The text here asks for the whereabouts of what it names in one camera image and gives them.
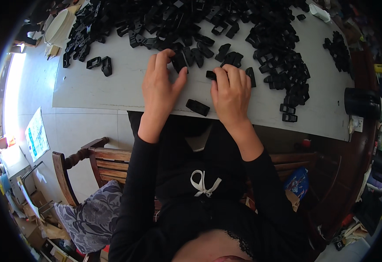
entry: lace trim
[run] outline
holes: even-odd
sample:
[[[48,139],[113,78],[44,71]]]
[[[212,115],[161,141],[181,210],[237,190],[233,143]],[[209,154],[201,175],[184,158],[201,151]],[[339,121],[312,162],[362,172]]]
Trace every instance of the lace trim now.
[[[253,259],[253,254],[252,254],[251,247],[249,246],[249,244],[243,238],[234,234],[233,232],[230,232],[228,230],[226,232],[231,238],[239,240],[239,247],[240,247],[241,251],[245,252],[248,256],[250,256]]]

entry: white appliance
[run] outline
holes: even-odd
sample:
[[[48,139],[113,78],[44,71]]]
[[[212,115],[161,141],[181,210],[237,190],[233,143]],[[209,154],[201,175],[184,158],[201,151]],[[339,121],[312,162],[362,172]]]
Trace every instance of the white appliance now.
[[[18,145],[13,145],[3,150],[0,154],[0,162],[5,167],[6,174],[9,178],[9,183],[16,201],[19,204],[22,204],[25,201],[25,197],[22,193],[22,190],[18,186],[16,177],[23,177],[26,172],[31,169],[31,165],[29,164],[28,160]],[[26,177],[24,183],[26,190],[31,195],[36,190],[34,179],[32,178],[32,173]]]

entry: sunlight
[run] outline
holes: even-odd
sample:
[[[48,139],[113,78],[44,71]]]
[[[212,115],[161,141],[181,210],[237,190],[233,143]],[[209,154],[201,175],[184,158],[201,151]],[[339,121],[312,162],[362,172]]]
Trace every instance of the sunlight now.
[[[10,63],[9,75],[5,87],[4,99],[4,126],[5,137],[11,139],[19,129],[18,125],[18,98],[24,68],[26,53],[14,54]]]

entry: yellow box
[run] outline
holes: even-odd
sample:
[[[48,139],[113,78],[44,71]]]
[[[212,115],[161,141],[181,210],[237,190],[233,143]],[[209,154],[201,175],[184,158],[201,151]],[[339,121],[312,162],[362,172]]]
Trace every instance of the yellow box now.
[[[382,64],[375,64],[376,73],[382,73]]]

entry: hand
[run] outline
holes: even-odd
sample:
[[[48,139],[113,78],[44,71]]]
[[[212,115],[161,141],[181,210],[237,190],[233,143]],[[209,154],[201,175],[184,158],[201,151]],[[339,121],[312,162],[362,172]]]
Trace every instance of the hand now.
[[[247,107],[251,97],[251,79],[245,71],[232,65],[216,67],[217,82],[211,82],[211,97],[220,121],[226,129],[247,122]]]
[[[159,140],[160,132],[187,81],[188,69],[184,67],[175,83],[170,83],[167,64],[174,55],[173,50],[165,49],[157,55],[152,55],[147,64],[146,75],[141,85],[144,114],[141,117],[138,136],[148,143],[156,143]]]
[[[264,146],[247,117],[251,79],[245,71],[232,65],[216,67],[213,72],[217,82],[211,82],[211,97],[217,116],[235,140],[242,159],[255,160],[264,151]]]

